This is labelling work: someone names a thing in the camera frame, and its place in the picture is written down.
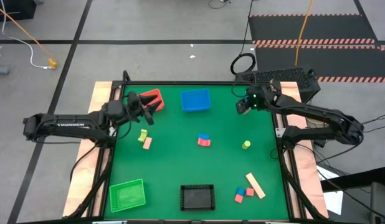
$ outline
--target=blue bin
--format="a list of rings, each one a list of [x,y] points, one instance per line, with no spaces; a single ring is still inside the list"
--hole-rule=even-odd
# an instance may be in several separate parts
[[[208,110],[211,107],[209,90],[182,91],[181,104],[187,112]]]

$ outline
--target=white cable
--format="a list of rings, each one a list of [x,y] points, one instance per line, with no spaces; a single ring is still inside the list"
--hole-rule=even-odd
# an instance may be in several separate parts
[[[3,2],[3,0],[0,0],[0,1],[1,1],[1,7],[2,7],[3,11],[4,11],[5,13],[7,13],[7,12],[6,12],[6,8],[4,7],[4,2]],[[28,44],[28,43],[26,43],[26,42],[24,42],[24,41],[22,41],[22,40],[20,40],[20,39],[17,39],[17,38],[14,38],[14,37],[9,37],[9,36],[7,36],[7,35],[4,33],[4,28],[5,28],[5,26],[6,26],[6,19],[7,19],[7,16],[4,15],[3,26],[1,27],[1,33],[3,34],[3,36],[7,37],[8,39],[16,40],[16,41],[18,41],[18,42],[21,42],[21,43],[23,43],[23,44],[26,44],[26,45],[31,49],[31,65],[33,65],[33,66],[36,67],[36,68],[48,69],[48,68],[49,68],[48,66],[38,66],[38,65],[35,65],[35,64],[32,62],[32,59],[33,59],[33,48],[32,48],[32,46],[31,46],[30,44]]]

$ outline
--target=green table surface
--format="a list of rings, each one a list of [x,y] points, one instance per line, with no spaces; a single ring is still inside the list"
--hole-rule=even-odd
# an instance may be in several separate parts
[[[144,93],[159,88],[164,108],[154,114],[153,126],[144,118],[132,123],[131,132],[116,142],[110,186],[143,179],[146,204],[112,213],[107,197],[105,219],[164,220],[288,220],[279,161],[270,157],[276,148],[271,114],[236,112],[239,100],[231,86],[128,86],[128,91]],[[207,111],[185,112],[181,92],[209,89],[212,106]],[[245,86],[236,86],[243,95]],[[128,129],[120,127],[118,136]],[[147,129],[149,150],[138,142],[140,130]],[[210,147],[197,145],[197,134],[209,134]],[[244,141],[251,146],[241,148]],[[266,196],[234,201],[238,187],[250,187],[245,175],[253,173]],[[213,184],[216,209],[181,211],[180,185]]]

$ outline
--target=orange cable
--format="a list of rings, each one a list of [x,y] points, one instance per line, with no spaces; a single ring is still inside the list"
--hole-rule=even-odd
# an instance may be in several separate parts
[[[303,21],[302,29],[300,30],[300,34],[299,34],[299,38],[298,38],[298,45],[297,45],[297,52],[295,53],[295,66],[298,65],[298,56],[299,56],[299,46],[300,46],[300,41],[301,41],[301,38],[302,38],[303,31],[305,30],[307,17],[308,17],[309,14],[310,14],[310,10],[311,10],[311,6],[313,5],[313,1],[314,1],[314,0],[310,0],[310,5],[309,5],[309,8],[307,9],[306,16],[305,16],[305,20]]]
[[[44,52],[46,52],[49,56],[51,56],[52,58],[55,58],[55,56],[50,53],[48,50],[46,50],[43,46],[41,46],[41,44],[39,43],[39,41],[37,41],[35,38],[33,38],[33,36],[31,36],[24,28],[21,27],[21,25],[19,25],[9,14],[7,14],[6,12],[4,12],[1,8],[0,8],[0,12],[3,13],[4,15],[7,16],[7,18],[9,18],[10,20],[12,20],[15,25],[18,26],[18,28],[20,28],[22,31],[24,31],[24,33],[29,37],[31,38]]]

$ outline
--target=wooden table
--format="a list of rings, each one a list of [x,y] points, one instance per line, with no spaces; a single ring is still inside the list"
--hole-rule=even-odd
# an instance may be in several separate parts
[[[92,99],[88,112],[100,110],[101,106],[106,103],[110,98],[112,82],[96,82],[93,90]],[[300,101],[300,95],[298,86],[295,82],[282,82],[282,93],[293,97]],[[287,121],[289,125],[294,125],[299,128],[307,127],[306,119],[298,115],[288,115]],[[280,115],[277,115],[277,123],[279,127],[282,127],[282,119]],[[301,141],[299,144],[307,146],[311,149],[310,141]],[[80,143],[78,156],[81,157],[89,149],[93,147],[93,143],[89,140],[82,140]],[[303,192],[314,204],[318,211],[328,217],[328,212],[325,206],[323,191],[321,189],[320,178],[317,173],[316,161],[313,153],[309,150],[297,146],[294,150],[295,161],[297,165],[297,171],[300,181],[300,187]],[[108,150],[104,152],[103,162],[101,170],[105,167],[108,157]],[[288,168],[290,169],[291,163],[287,153],[284,155]],[[70,183],[67,201],[65,203],[63,216],[71,214],[79,206],[85,196],[88,194],[93,184],[93,177],[96,170],[98,159],[98,150],[91,152],[84,160],[80,161],[79,165],[74,170],[74,175]],[[98,216],[100,212],[100,205],[103,195],[103,186],[97,192],[95,197],[95,206],[93,208],[93,216]],[[297,195],[290,186],[290,195],[292,200],[293,216],[300,218],[300,209],[297,200]],[[306,211],[308,218],[311,218],[310,214]]]

